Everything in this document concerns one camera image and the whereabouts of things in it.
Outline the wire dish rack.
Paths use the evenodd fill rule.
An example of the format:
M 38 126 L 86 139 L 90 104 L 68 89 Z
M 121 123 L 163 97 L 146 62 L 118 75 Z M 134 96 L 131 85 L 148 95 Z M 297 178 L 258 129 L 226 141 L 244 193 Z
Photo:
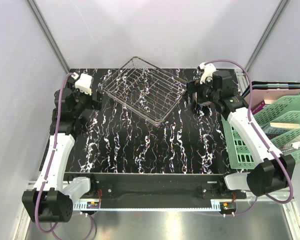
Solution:
M 158 127 L 186 94 L 187 81 L 134 56 L 103 82 L 102 90 Z

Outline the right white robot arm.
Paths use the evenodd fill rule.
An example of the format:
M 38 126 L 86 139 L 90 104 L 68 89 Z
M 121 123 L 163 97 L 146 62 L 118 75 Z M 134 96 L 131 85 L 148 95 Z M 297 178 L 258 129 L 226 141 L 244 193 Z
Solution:
M 217 185 L 218 195 L 229 198 L 236 190 L 244 190 L 260 197 L 289 189 L 294 195 L 291 178 L 296 165 L 291 155 L 284 155 L 267 137 L 256 122 L 248 103 L 238 94 L 231 73 L 227 70 L 203 71 L 203 79 L 186 84 L 189 100 L 198 104 L 210 102 L 234 128 L 245 143 L 255 167 L 249 172 L 225 175 Z

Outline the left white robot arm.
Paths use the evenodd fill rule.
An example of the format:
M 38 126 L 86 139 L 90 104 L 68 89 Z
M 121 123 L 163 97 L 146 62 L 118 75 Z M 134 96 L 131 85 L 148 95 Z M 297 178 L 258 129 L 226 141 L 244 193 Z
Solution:
M 84 110 L 99 111 L 102 99 L 100 91 L 84 93 L 65 87 L 55 92 L 44 165 L 33 189 L 26 190 L 21 198 L 32 222 L 66 223 L 82 196 L 93 198 L 98 193 L 90 177 L 74 177 L 67 186 L 63 181 L 68 158 L 81 132 L 80 116 Z

